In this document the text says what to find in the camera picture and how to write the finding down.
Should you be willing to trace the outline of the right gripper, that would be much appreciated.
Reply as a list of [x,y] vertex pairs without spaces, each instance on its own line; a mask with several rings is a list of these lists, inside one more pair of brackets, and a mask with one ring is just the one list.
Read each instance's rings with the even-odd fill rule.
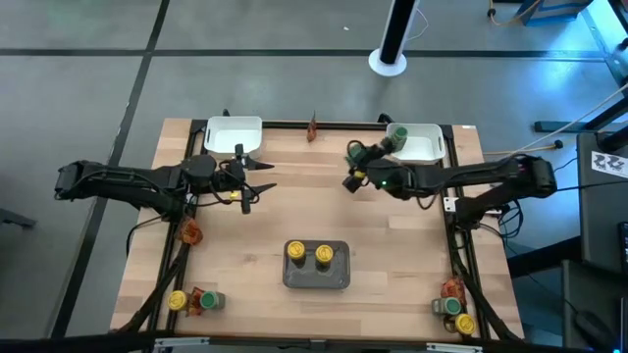
[[389,169],[391,162],[386,162],[386,156],[390,155],[393,150],[379,143],[361,145],[362,157],[345,156],[345,160],[349,166],[348,176],[342,181],[342,186],[350,193],[355,193],[360,187],[367,183],[363,180],[373,175],[375,171]]

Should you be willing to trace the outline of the green-lid spice jar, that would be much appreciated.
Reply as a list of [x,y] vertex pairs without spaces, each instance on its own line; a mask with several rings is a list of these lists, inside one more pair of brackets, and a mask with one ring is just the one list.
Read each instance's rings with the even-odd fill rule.
[[199,298],[203,310],[222,310],[226,305],[226,296],[219,291],[204,291]]
[[349,164],[356,164],[363,156],[364,144],[359,140],[350,140],[346,145],[345,159]]
[[408,131],[404,126],[395,127],[392,130],[389,136],[389,139],[392,142],[394,152],[398,152],[403,148],[407,140],[407,135],[408,135]]
[[432,313],[436,316],[456,316],[462,312],[463,306],[456,297],[441,297],[431,302]]

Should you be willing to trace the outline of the yellow-lid spice jar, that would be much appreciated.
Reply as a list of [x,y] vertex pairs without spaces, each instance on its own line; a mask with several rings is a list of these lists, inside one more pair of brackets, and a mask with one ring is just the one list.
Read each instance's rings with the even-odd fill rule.
[[303,267],[306,261],[306,248],[303,242],[298,240],[290,241],[286,248],[289,261],[298,268]]
[[444,319],[444,327],[448,332],[471,336],[477,329],[475,319],[468,314],[448,316]]
[[189,294],[182,290],[174,290],[167,299],[168,308],[171,311],[186,311],[190,304]]
[[328,244],[322,244],[315,250],[316,267],[320,271],[326,271],[334,259],[334,249]]

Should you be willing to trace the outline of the white plastic bin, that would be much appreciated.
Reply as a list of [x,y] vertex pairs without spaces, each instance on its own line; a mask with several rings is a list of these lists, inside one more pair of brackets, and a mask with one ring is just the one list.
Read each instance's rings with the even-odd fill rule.
[[218,155],[231,155],[241,144],[243,153],[257,158],[261,153],[262,120],[256,116],[214,116],[206,124],[203,146]]
[[386,137],[392,137],[399,128],[407,130],[402,148],[392,153],[400,162],[434,165],[445,156],[445,140],[440,126],[435,124],[391,123]]

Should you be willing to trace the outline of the grey translucent plastic bin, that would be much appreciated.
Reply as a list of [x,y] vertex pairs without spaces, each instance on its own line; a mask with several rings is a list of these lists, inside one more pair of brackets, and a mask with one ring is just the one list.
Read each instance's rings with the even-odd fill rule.
[[[298,240],[306,248],[306,261],[303,267],[293,265],[286,254],[290,241]],[[326,271],[316,267],[315,250],[322,244],[330,245],[335,252],[332,264]],[[283,283],[293,289],[346,289],[351,282],[350,249],[346,242],[340,240],[306,240],[292,239],[284,245]]]

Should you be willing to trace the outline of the black stand leg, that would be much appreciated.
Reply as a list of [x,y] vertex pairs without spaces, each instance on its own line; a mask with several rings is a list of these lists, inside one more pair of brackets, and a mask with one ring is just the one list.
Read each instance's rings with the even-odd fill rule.
[[619,127],[616,121],[628,115],[628,93],[600,113],[597,114],[596,110],[573,122],[537,121],[533,123],[532,129],[549,137],[561,133],[602,132],[607,127]]

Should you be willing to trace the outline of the black rig crossbar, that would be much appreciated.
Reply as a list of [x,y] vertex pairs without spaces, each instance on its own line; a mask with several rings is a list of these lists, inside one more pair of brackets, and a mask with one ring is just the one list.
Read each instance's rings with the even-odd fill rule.
[[153,348],[154,341],[162,337],[209,337],[209,345],[269,346],[277,348],[301,348],[309,350],[336,350],[343,348],[417,350],[427,351],[428,342],[481,346],[484,353],[605,353],[566,347],[526,343],[524,341],[487,340],[464,338],[445,342],[435,338],[418,341],[402,340],[353,340],[337,338],[261,338],[227,336],[170,336],[164,330],[149,332],[109,332],[105,334],[37,339],[0,339],[0,353],[86,353],[131,352]]

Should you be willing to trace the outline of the grey floor object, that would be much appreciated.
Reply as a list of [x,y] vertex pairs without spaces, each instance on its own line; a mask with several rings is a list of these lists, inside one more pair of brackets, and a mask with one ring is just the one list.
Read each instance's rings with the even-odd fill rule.
[[16,225],[19,227],[34,227],[36,220],[0,208],[0,224]]

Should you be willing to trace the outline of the white printed paper sheet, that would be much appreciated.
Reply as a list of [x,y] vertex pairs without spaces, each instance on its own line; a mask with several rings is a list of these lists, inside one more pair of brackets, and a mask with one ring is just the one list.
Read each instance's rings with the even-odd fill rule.
[[593,171],[628,178],[628,158],[602,152],[591,152]]

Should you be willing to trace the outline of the grey metal beam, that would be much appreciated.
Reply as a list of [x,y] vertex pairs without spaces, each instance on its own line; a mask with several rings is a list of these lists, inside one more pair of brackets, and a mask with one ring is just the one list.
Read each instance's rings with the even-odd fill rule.
[[622,0],[593,0],[582,15],[617,84],[628,83],[628,10]]

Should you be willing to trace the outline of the black phone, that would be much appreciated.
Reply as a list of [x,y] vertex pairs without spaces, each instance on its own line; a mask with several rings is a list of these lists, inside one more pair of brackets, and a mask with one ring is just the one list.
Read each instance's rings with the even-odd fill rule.
[[621,222],[617,225],[619,236],[619,254],[622,273],[628,275],[628,222]]

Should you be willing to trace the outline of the black computer mouse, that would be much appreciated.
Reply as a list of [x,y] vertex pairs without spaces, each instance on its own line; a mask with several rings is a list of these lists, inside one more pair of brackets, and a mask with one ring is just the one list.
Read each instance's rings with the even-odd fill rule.
[[593,312],[578,311],[573,323],[581,336],[593,348],[610,349],[614,346],[613,331]]

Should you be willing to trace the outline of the black aluminium table frame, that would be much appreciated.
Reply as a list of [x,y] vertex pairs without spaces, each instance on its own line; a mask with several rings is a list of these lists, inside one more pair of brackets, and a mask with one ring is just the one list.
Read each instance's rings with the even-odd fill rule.
[[[450,341],[430,310],[450,277],[443,208],[421,209],[372,187],[342,185],[345,146],[379,141],[377,123],[322,123],[314,141],[297,122],[264,127],[261,158],[269,164],[248,179],[266,191],[249,214],[238,205],[202,198],[203,232],[186,260],[179,288],[217,290],[223,310],[199,316],[158,303],[150,328],[212,338]],[[350,282],[341,290],[291,289],[283,283],[284,246],[292,239],[348,244]]]

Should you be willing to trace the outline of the black and white post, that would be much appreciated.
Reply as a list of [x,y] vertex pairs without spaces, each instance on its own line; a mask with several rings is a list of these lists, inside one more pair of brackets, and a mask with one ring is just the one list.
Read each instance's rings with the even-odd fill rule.
[[401,75],[407,67],[403,55],[420,0],[392,0],[380,46],[368,57],[370,69],[379,76]]

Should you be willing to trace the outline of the silver crossbar bracket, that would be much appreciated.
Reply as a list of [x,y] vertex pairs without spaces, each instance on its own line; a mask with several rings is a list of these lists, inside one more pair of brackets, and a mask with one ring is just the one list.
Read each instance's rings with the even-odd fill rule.
[[156,353],[172,353],[174,348],[196,347],[209,344],[209,337],[162,337],[154,341],[153,351]]
[[484,353],[481,346],[428,342],[426,350],[437,353]]

